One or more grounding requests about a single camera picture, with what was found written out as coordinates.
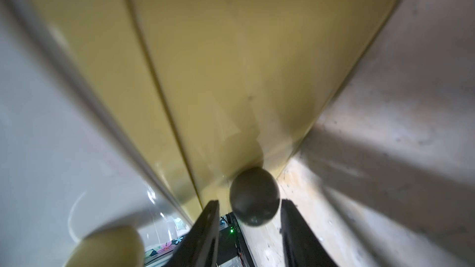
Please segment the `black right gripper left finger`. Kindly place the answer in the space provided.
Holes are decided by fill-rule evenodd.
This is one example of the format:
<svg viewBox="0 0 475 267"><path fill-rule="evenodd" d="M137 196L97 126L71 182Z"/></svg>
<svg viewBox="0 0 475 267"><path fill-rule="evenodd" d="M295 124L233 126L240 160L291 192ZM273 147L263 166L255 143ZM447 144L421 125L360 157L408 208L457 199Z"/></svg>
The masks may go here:
<svg viewBox="0 0 475 267"><path fill-rule="evenodd" d="M166 267L215 267L219 244L220 204L209 201L194 226L174 250Z"/></svg>

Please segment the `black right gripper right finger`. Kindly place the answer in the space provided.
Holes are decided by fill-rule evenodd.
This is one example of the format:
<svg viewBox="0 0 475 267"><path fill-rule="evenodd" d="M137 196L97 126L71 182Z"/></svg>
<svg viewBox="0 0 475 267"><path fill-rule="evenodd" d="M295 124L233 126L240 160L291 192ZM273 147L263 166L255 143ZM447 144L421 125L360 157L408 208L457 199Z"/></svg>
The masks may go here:
<svg viewBox="0 0 475 267"><path fill-rule="evenodd" d="M291 200L282 200L280 213L286 267L337 267Z"/></svg>

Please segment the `white drawer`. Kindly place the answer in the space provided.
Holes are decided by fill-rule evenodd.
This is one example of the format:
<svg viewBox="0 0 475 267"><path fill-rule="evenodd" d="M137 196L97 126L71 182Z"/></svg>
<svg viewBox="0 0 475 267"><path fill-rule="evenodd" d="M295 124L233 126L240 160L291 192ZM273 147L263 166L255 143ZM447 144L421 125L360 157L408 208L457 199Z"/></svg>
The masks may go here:
<svg viewBox="0 0 475 267"><path fill-rule="evenodd" d="M1 265L66 267L100 231L178 236L184 164L125 0L1 0Z"/></svg>

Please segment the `yellow bottom drawer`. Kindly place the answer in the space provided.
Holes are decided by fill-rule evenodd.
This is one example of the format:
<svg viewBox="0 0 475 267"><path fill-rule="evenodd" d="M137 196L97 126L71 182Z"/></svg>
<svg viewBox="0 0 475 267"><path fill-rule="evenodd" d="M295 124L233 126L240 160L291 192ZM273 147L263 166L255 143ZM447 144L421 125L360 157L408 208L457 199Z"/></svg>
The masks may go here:
<svg viewBox="0 0 475 267"><path fill-rule="evenodd" d="M396 0L29 0L190 219L278 175Z"/></svg>

